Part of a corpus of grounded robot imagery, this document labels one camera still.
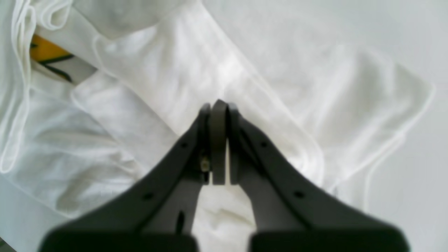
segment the crumpled fabric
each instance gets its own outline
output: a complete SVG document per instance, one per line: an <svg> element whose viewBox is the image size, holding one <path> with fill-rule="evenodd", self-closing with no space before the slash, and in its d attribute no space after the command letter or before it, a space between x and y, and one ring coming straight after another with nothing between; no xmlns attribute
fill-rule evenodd
<svg viewBox="0 0 448 252"><path fill-rule="evenodd" d="M19 23L26 32L12 33L20 42L11 47L20 49L11 57L17 68L9 71L20 73L15 78L22 76L16 81L21 85L0 83L9 88L1 102L15 104L0 124L18 132L11 135L23 135L0 142L17 153L2 147L0 171L68 217L104 204L142 178L205 102L235 102L298 171L331 192L395 149L432 96L432 85L391 59L335 43L300 21L299 29L280 23L284 29L261 25L245 32L241 26L237 34L228 26L224 32L200 1L189 0L167 2L160 6L165 15L139 22L132 12L155 5L124 9L128 19L120 26L118 2L94 3L96 9L104 4L103 10L115 11L98 17L87 11L95 9L89 4L75 2L66 20L58 15L63 24L58 28L36 21L45 5L24 4L28 11ZM107 29L108 18L117 28ZM250 13L245 18L257 19ZM223 22L222 16L216 20ZM72 87L43 70L27 70L28 40L21 38L30 38L36 23L36 33L98 72ZM20 114L27 99L23 107L29 113ZM11 115L21 115L22 128L10 126ZM255 228L240 188L203 188L193 226L202 251L243 250Z"/></svg>

